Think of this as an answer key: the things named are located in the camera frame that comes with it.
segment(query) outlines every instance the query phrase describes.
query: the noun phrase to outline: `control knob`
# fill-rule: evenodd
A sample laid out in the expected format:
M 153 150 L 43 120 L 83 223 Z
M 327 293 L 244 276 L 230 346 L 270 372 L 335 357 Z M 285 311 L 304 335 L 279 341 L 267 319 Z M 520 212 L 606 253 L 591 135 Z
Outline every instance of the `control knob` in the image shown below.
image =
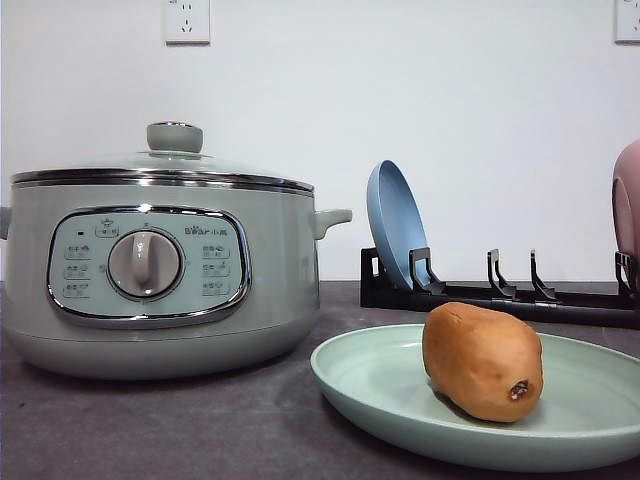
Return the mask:
M 125 294 L 150 298 L 171 288 L 180 273 L 180 252 L 165 235 L 139 230 L 122 237 L 109 255 L 109 276 Z

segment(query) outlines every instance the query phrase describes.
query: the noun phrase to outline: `potato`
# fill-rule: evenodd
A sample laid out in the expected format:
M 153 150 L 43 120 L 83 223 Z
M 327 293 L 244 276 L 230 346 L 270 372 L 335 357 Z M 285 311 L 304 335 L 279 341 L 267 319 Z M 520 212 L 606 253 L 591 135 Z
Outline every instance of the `potato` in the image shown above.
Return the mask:
M 435 308 L 422 335 L 435 387 L 469 415 L 514 422 L 542 393 L 542 344 L 516 317 L 464 303 Z

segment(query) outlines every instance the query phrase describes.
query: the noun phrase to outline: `mint green plate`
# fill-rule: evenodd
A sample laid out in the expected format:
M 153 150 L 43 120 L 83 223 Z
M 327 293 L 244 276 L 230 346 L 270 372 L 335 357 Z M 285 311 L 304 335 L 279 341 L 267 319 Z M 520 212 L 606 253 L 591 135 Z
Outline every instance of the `mint green plate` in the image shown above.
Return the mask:
M 367 328 L 311 355 L 329 402 L 393 445 L 447 462 L 519 472 L 611 465 L 640 454 L 640 360 L 540 335 L 544 391 L 527 417 L 474 419 L 436 394 L 422 364 L 422 325 Z

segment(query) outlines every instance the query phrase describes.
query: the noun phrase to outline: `black dish rack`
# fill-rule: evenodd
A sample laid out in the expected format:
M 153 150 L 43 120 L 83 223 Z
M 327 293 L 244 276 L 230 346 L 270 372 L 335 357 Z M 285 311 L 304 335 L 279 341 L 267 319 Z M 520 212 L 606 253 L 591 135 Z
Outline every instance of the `black dish rack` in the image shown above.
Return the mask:
M 405 291 L 391 283 L 377 250 L 365 248 L 361 251 L 360 306 L 428 312 L 447 302 L 464 302 L 507 312 L 522 320 L 640 330 L 636 261 L 621 252 L 616 252 L 614 258 L 617 293 L 577 293 L 561 292 L 545 285 L 537 273 L 535 250 L 531 251 L 531 290 L 505 280 L 500 273 L 497 249 L 487 253 L 489 284 L 470 286 L 441 281 L 431 267 L 431 250 L 424 247 L 409 252 L 413 290 Z M 374 268 L 376 259 L 377 272 Z M 420 261 L 426 263 L 432 280 L 426 285 L 416 276 L 416 265 Z

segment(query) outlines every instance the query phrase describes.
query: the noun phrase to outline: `multi cooker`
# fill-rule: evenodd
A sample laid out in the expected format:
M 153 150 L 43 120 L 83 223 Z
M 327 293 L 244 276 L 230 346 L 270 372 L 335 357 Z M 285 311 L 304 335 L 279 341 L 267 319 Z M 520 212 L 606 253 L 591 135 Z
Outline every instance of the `multi cooker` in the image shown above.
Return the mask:
M 147 152 L 13 176 L 7 338 L 39 367 L 111 379 L 293 348 L 319 309 L 315 241 L 351 211 L 315 211 L 309 184 L 200 154 L 192 125 L 149 125 L 147 140 Z

